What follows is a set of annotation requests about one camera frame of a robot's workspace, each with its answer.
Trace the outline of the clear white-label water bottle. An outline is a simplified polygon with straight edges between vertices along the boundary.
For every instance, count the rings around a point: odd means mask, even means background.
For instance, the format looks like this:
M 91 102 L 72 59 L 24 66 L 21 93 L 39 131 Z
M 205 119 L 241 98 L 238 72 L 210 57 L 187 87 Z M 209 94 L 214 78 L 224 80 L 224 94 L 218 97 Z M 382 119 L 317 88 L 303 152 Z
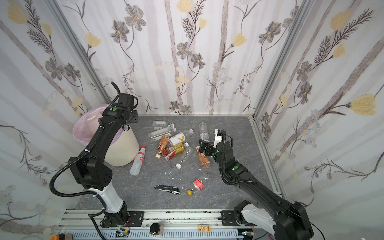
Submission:
M 199 130 L 200 130 L 200 139 L 206 142 L 209 142 L 209 133 L 208 133 L 208 126 L 205 122 L 201 122 L 199 124 Z

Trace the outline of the clear green-band square bottle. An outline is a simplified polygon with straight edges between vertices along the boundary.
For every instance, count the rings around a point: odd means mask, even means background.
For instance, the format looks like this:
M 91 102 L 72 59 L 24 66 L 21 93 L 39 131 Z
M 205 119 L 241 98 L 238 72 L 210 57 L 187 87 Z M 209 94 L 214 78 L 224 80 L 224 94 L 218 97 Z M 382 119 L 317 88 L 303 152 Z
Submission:
M 168 123 L 166 121 L 153 121 L 152 126 L 155 130 L 160 130 L 160 129 L 164 129 L 164 128 L 168 128 L 168 127 L 174 128 L 175 124 Z

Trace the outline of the frosted square bottle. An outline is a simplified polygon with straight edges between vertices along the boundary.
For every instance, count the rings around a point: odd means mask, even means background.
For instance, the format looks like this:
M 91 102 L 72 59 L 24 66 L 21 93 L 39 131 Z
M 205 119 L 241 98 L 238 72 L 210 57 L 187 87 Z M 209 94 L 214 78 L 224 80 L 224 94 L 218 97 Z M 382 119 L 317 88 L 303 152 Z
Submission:
M 148 137 L 151 141 L 153 142 L 156 142 L 156 141 L 159 141 L 161 140 L 161 138 L 163 136 L 168 136 L 170 137 L 171 134 L 173 134 L 174 132 L 176 132 L 176 128 L 174 127 L 167 127 L 167 128 L 163 128 L 163 129 L 160 129 L 160 130 L 156 130 L 154 132 L 151 132 L 148 134 Z

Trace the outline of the white yellow-label bottle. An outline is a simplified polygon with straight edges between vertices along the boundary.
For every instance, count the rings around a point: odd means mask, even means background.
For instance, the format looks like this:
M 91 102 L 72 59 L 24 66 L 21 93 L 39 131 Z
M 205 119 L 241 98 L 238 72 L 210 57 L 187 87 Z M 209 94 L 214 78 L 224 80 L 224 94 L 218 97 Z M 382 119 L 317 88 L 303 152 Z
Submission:
M 187 137 L 194 134 L 193 129 L 184 130 L 169 139 L 169 144 L 175 146 L 186 141 Z

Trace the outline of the white red-capped bottle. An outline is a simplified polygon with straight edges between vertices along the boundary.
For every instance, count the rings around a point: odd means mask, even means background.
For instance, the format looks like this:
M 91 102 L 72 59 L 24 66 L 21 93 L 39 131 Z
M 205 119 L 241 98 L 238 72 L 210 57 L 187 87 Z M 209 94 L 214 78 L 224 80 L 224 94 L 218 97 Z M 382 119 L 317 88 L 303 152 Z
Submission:
M 132 176 L 137 176 L 140 173 L 141 167 L 145 160 L 146 147 L 141 147 L 140 151 L 136 155 L 133 165 L 130 169 L 130 174 Z

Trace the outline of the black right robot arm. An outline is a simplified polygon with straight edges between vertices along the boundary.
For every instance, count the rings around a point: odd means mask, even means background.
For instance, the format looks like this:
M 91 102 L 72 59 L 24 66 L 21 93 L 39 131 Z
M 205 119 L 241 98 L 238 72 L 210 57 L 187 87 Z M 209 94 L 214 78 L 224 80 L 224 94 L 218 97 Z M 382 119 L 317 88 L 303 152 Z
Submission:
M 238 212 L 245 222 L 256 225 L 274 236 L 276 240 L 310 240 L 314 230 L 303 205 L 283 199 L 235 160 L 231 143 L 218 144 L 199 140 L 200 152 L 212 156 L 219 164 L 221 179 L 226 185 L 237 186 L 262 205 L 257 208 L 250 202 L 239 204 Z

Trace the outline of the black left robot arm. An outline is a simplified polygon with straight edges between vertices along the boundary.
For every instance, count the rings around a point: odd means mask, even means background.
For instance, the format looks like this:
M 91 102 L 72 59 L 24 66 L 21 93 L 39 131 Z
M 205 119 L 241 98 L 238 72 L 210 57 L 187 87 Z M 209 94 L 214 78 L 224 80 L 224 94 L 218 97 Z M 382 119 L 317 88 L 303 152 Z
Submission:
M 98 119 L 99 127 L 91 141 L 77 157 L 71 157 L 68 164 L 54 174 L 49 184 L 51 192 L 59 197 L 71 198 L 82 195 L 96 197 L 103 205 L 101 211 L 104 215 L 101 221 L 103 228 L 122 227 L 131 219 L 126 203 L 113 187 L 113 172 L 104 161 L 115 135 L 119 131 L 127 132 L 131 123 L 139 121 L 136 111 L 138 98 L 121 93 L 115 83 L 112 83 L 112 86 L 116 89 L 117 96 Z M 83 192 L 67 194 L 55 188 L 55 181 L 67 169 L 71 170 L 76 182 L 84 187 Z

